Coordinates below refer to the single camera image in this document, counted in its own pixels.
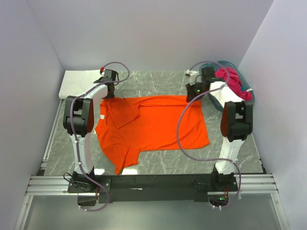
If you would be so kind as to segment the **orange t-shirt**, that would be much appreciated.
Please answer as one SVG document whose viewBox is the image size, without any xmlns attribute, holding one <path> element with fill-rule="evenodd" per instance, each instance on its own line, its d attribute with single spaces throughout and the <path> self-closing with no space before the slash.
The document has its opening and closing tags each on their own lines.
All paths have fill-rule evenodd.
<svg viewBox="0 0 307 230">
<path fill-rule="evenodd" d="M 102 100 L 95 132 L 115 174 L 138 164 L 142 151 L 200 149 L 210 143 L 201 101 L 188 106 L 183 95 Z"/>
</svg>

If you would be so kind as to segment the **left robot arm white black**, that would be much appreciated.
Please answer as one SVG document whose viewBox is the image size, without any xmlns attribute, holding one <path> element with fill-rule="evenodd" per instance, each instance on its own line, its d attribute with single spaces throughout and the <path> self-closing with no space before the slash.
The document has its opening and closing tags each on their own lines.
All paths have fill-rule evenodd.
<svg viewBox="0 0 307 230">
<path fill-rule="evenodd" d="M 69 189 L 86 193 L 100 189 L 94 173 L 90 137 L 94 128 L 94 105 L 103 99 L 114 98 L 118 72 L 102 67 L 100 77 L 80 93 L 66 93 L 63 127 L 69 134 L 74 151 L 75 166 Z"/>
</svg>

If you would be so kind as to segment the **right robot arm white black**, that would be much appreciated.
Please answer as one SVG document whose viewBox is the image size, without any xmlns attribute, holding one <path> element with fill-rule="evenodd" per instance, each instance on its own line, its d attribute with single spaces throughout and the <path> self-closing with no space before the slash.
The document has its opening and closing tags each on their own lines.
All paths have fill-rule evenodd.
<svg viewBox="0 0 307 230">
<path fill-rule="evenodd" d="M 222 106 L 220 130 L 223 136 L 221 152 L 211 173 L 211 187 L 222 191 L 235 184 L 235 161 L 239 150 L 253 129 L 253 104 L 240 97 L 241 81 L 230 68 L 204 67 L 200 72 L 186 70 L 187 102 L 191 105 L 209 94 Z"/>
</svg>

